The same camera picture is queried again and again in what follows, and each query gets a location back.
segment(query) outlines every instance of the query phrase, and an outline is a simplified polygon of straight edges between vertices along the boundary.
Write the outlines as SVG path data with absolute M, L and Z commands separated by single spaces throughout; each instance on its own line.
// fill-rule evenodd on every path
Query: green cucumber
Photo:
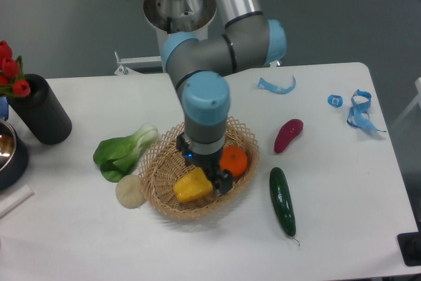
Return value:
M 275 167 L 270 171 L 269 188 L 270 198 L 278 221 L 284 232 L 288 236 L 294 238 L 297 231 L 295 226 L 295 215 L 287 178 L 281 168 Z

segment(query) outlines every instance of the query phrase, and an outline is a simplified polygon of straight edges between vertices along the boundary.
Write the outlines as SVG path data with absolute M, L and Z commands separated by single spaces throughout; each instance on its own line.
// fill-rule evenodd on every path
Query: dark bowl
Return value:
M 0 119 L 0 190 L 13 185 L 25 172 L 29 155 L 14 128 Z

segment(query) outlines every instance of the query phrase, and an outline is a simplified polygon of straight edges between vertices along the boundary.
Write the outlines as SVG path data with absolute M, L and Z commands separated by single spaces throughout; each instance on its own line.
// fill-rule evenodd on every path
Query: yellow bell pepper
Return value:
M 173 191 L 180 203 L 187 203 L 205 197 L 212 192 L 212 183 L 202 168 L 194 168 L 174 184 Z

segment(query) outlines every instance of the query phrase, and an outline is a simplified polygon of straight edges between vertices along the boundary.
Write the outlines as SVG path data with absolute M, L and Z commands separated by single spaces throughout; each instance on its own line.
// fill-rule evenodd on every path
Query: bok choy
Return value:
M 99 143 L 93 161 L 99 165 L 101 174 L 110 182 L 118 182 L 130 174 L 139 158 L 159 137 L 158 129 L 144 124 L 125 138 L 111 138 Z

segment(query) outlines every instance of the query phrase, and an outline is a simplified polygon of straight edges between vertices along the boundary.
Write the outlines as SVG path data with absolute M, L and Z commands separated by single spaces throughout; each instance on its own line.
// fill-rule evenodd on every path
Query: blue lanyard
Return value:
M 261 78 L 259 80 L 259 83 L 257 84 L 257 89 L 265 89 L 265 90 L 268 90 L 270 92 L 277 93 L 278 95 L 285 95 L 285 94 L 293 91 L 296 85 L 297 85 L 297 81 L 295 80 L 294 76 L 292 76 L 292 85 L 288 88 L 276 86 L 274 84 L 271 84 L 271 83 L 267 82 L 263 78 Z
M 363 103 L 357 103 L 354 99 L 354 97 L 356 96 L 364 97 L 367 99 L 367 101 Z M 348 119 L 347 119 L 347 123 L 349 126 L 352 126 L 353 128 L 360 128 L 361 130 L 364 130 L 364 131 L 371 130 L 371 131 L 377 131 L 377 132 L 386 132 L 386 131 L 379 130 L 378 128 L 376 128 L 374 124 L 372 124 L 370 121 L 370 115 L 368 114 L 368 108 L 370 108 L 371 106 L 370 93 L 368 93 L 367 91 L 361 91 L 358 89 L 353 94 L 351 98 L 351 103 L 353 104 L 353 106 L 349 109 L 349 114 L 348 114 Z

